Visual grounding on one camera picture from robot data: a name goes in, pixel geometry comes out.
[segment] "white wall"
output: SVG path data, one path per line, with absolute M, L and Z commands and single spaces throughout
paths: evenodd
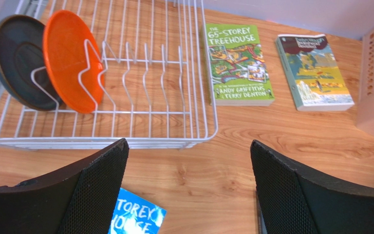
M 204 0 L 204 2 L 207 9 L 354 39 L 360 39 L 374 27 L 374 0 Z

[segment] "black plate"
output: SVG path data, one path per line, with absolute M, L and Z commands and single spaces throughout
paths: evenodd
M 42 111 L 53 110 L 56 102 L 31 80 L 31 72 L 44 66 L 44 24 L 29 16 L 14 15 L 0 22 L 0 81 L 19 102 Z M 37 83 L 60 104 L 46 70 L 35 75 Z

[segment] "orange plate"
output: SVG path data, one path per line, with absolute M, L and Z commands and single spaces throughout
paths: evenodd
M 57 11 L 47 22 L 43 34 L 43 56 L 47 73 L 63 101 L 80 113 L 90 113 L 96 105 L 79 84 L 78 74 L 88 68 L 84 41 L 88 39 L 100 56 L 98 46 L 85 22 L 73 12 Z M 82 83 L 99 104 L 103 97 L 98 75 L 103 70 L 96 54 L 88 45 L 90 70 L 82 74 Z M 105 85 L 103 75 L 99 77 Z

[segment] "65-storey treehouse book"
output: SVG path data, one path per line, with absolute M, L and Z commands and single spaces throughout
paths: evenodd
M 108 234 L 157 234 L 166 210 L 121 188 Z
M 345 111 L 354 105 L 324 34 L 281 34 L 276 47 L 299 111 Z
M 216 105 L 268 106 L 275 100 L 256 26 L 208 23 L 204 40 Z

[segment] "green book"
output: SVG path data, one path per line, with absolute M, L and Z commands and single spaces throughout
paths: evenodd
M 275 100 L 255 25 L 208 23 L 205 39 L 216 105 L 268 106 Z

